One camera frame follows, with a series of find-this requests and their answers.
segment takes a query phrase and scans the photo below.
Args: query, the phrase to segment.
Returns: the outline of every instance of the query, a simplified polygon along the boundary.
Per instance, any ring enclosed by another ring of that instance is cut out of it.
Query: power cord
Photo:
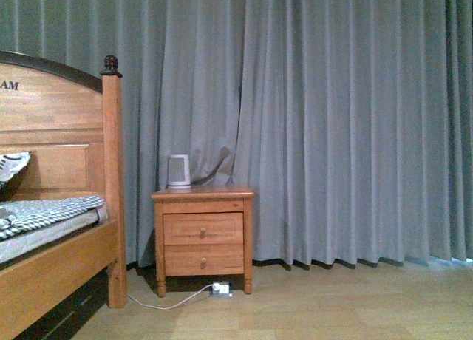
[[[160,307],[155,307],[154,305],[145,305],[144,303],[141,303],[140,301],[138,301],[135,297],[131,296],[131,295],[128,295],[129,298],[133,299],[135,302],[137,302],[139,305],[142,305],[144,307],[148,307],[148,308],[151,308],[151,309],[158,309],[158,310],[169,310],[169,309],[172,309],[172,308],[176,308],[176,307],[179,307],[182,303],[184,302],[187,302],[189,299],[191,298],[194,298],[197,294],[203,292],[206,288],[209,288],[209,287],[212,287],[212,285],[206,285],[204,288],[202,288],[201,290],[197,291],[196,293],[194,293],[192,296],[189,296],[187,297],[186,299],[180,301],[179,303],[177,303],[176,305],[172,305],[171,307],[165,307],[165,308],[160,308]]]

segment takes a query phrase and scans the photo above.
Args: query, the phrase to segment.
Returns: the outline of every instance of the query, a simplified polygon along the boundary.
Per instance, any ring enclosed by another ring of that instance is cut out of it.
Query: wooden nightstand
[[[252,288],[251,202],[247,186],[195,186],[152,195],[156,228],[157,295],[167,276],[245,275]]]

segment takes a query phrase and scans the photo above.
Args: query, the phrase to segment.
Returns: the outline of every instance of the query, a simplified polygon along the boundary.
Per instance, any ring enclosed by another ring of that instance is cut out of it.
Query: white heater
[[[171,155],[168,160],[168,188],[190,188],[189,156]]]

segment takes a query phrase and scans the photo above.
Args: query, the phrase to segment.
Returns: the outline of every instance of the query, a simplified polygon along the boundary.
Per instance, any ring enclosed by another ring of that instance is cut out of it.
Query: wooden bed frame
[[[126,304],[121,74],[102,80],[52,61],[0,52],[0,154],[31,151],[0,200],[91,194],[109,221],[0,269],[0,339],[12,339],[104,268],[109,306]]]

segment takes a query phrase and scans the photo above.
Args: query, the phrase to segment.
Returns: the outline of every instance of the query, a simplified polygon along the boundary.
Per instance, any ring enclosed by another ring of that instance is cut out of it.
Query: wooden floor
[[[158,299],[154,269],[132,269],[128,276],[129,293],[159,307],[174,305],[215,280],[169,278],[166,298]],[[153,310],[131,300],[123,310],[103,305],[72,338],[473,339],[472,263],[255,266],[252,295],[243,293],[239,276],[231,281],[233,297],[202,292],[173,310]]]

